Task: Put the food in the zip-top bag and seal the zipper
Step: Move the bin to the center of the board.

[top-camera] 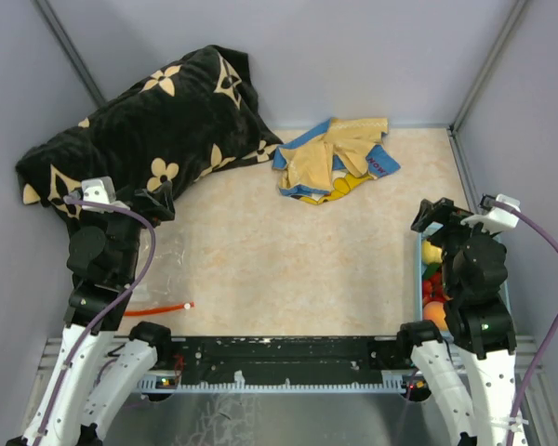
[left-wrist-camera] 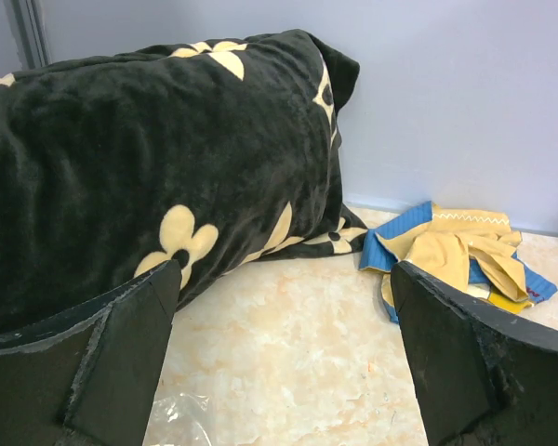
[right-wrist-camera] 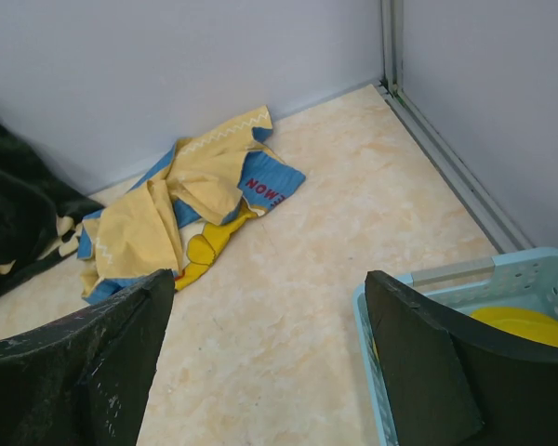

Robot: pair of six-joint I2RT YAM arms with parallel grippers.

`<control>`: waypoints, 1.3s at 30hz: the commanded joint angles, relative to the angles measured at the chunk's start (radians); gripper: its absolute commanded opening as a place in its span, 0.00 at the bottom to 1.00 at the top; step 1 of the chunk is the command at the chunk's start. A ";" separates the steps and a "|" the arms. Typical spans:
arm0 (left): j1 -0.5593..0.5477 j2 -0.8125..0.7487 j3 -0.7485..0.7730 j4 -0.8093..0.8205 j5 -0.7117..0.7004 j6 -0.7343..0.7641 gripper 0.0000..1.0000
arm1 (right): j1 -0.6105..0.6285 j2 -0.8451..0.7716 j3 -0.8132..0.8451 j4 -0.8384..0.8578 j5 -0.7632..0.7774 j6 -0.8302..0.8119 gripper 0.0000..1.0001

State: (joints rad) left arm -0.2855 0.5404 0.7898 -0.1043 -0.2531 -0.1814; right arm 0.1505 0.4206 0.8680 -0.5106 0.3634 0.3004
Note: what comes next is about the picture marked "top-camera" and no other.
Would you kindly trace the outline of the light blue plastic basket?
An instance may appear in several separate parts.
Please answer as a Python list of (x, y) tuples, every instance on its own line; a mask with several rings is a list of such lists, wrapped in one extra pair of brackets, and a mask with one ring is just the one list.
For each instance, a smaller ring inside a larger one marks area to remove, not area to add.
[(500, 346), (515, 336), (502, 297), (507, 249), (495, 235), (469, 229), (426, 230), (419, 235), (419, 249), (433, 254), (419, 261), (422, 332), (430, 338), (451, 335), (470, 346)]

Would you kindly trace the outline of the clear zip top bag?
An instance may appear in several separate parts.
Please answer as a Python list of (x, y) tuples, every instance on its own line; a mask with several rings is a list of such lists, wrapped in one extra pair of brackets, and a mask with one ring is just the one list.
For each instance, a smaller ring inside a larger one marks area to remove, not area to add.
[(164, 225), (155, 230), (155, 235), (152, 262), (129, 298), (126, 317), (161, 315), (194, 307), (186, 291), (184, 245), (180, 233)]

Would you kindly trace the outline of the orange peach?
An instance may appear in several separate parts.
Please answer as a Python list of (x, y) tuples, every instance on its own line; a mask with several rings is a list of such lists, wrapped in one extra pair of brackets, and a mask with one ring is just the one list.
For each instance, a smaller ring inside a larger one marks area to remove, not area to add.
[(444, 303), (440, 301), (431, 301), (427, 303), (422, 310), (422, 319), (424, 321), (432, 321), (441, 331), (447, 331), (445, 322)]

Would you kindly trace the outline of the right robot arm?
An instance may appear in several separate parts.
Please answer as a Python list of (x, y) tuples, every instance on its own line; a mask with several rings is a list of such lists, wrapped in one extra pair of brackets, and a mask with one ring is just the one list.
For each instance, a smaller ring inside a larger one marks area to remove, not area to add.
[(441, 249), (445, 341), (433, 321), (401, 325), (397, 357), (416, 368), (435, 398), (453, 445), (526, 445), (525, 420), (512, 413), (517, 340), (500, 290), (508, 278), (506, 247), (497, 234), (517, 226), (518, 200), (486, 195), (475, 214), (442, 198), (421, 201), (411, 229), (439, 229), (429, 242)]

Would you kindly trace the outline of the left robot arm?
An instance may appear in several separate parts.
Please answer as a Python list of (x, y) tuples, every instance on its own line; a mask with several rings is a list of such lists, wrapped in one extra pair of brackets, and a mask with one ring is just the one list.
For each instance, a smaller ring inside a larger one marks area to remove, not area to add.
[(93, 222), (70, 237), (74, 288), (60, 351), (35, 415), (11, 445), (101, 445), (139, 380), (175, 357), (170, 330), (146, 321), (131, 330), (115, 357), (106, 357), (146, 274), (137, 268), (140, 233), (153, 236), (156, 226), (175, 217), (171, 182), (118, 195), (110, 177), (91, 178), (64, 202), (93, 214)]

